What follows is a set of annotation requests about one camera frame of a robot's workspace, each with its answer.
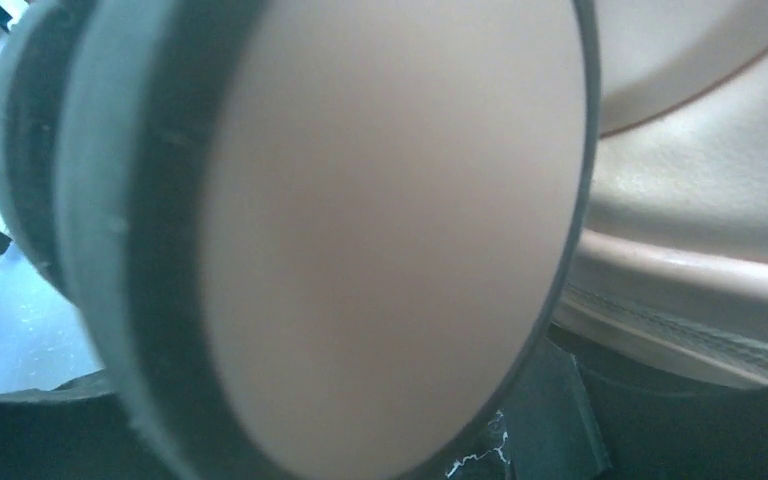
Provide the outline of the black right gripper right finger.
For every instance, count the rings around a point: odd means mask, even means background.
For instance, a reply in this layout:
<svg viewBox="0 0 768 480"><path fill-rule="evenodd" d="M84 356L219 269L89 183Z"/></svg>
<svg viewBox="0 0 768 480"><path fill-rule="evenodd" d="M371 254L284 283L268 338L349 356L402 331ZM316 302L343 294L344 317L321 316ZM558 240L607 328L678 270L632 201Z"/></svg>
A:
<svg viewBox="0 0 768 480"><path fill-rule="evenodd" d="M558 327L503 413L519 479L768 479L768 387L686 379Z"/></svg>

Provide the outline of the pink hard-shell suitcase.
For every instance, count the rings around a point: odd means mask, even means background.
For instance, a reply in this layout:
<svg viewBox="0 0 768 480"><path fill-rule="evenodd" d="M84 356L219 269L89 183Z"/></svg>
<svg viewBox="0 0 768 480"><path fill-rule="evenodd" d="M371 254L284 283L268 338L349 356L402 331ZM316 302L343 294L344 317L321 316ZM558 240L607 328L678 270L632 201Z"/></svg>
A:
<svg viewBox="0 0 768 480"><path fill-rule="evenodd" d="M768 387L768 1L37 1L0 213L176 479L426 479L551 327Z"/></svg>

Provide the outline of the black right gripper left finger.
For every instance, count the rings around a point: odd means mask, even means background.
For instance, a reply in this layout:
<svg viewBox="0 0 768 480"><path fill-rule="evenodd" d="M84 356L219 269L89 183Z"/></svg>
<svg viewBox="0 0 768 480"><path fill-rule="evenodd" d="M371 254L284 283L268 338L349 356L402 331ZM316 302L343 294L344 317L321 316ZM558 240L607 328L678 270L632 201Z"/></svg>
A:
<svg viewBox="0 0 768 480"><path fill-rule="evenodd" d="M0 479L170 479L105 371L0 394Z"/></svg>

